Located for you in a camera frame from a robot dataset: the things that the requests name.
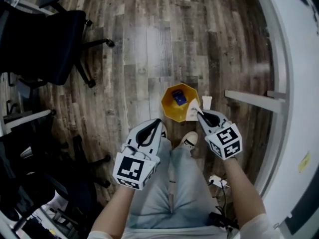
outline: light blue jeans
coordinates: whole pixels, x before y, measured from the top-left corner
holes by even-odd
[[[178,229],[207,226],[208,215],[217,212],[207,182],[185,146],[171,150],[171,142],[161,138],[160,165],[142,191],[135,192],[126,227],[131,229]],[[172,161],[176,186],[174,210],[168,203],[168,166]]]

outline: shoe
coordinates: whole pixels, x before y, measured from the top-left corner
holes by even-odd
[[[167,139],[167,128],[164,124],[163,124],[163,128],[161,129],[161,137],[164,137]]]
[[[188,132],[180,141],[179,146],[186,146],[189,150],[193,150],[197,144],[198,134],[194,131]]]

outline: yellow bowl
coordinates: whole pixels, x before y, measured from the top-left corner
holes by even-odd
[[[182,90],[183,91],[183,94],[187,100],[186,104],[183,104],[181,106],[179,106],[177,104],[177,102],[175,101],[175,99],[172,95],[172,92],[174,92],[175,90]],[[177,122],[182,122],[182,121],[186,120],[187,109],[188,109],[189,103],[193,99],[197,99],[197,101],[200,105],[200,101],[199,101],[196,89],[193,89],[184,83],[180,83],[180,84],[174,85],[172,87],[169,87],[166,90],[163,98],[161,99],[161,105],[163,107],[165,115],[168,118],[170,118],[174,121],[177,121]]]

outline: forearm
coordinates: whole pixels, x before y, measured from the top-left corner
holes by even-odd
[[[120,186],[93,224],[91,231],[102,231],[114,239],[122,237],[134,189]]]
[[[254,217],[266,213],[261,197],[234,158],[224,161],[227,180],[233,195],[235,213],[240,228]]]

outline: wooden floor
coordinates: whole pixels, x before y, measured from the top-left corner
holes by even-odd
[[[237,124],[244,143],[238,159],[255,181],[271,113],[227,99],[224,91],[263,95],[273,89],[266,24],[256,0],[62,0],[62,5],[84,10],[93,21],[85,41],[111,38],[116,43],[113,49],[103,44],[83,53],[82,62],[97,83],[93,89],[75,68],[64,86],[40,88],[43,109],[57,110],[53,131],[61,141],[72,146],[72,137],[80,134],[89,161],[107,153],[114,157],[96,171],[112,182],[107,190],[97,186],[99,201],[106,203],[115,191],[114,160],[129,130],[153,118],[163,119],[174,145],[189,130],[197,131],[193,157],[205,177],[224,174],[197,122],[176,123],[163,115],[162,95],[180,82],[196,88],[200,97],[213,96],[211,108]],[[17,98],[5,83],[0,90],[2,100]],[[214,186],[211,192],[223,199]]]

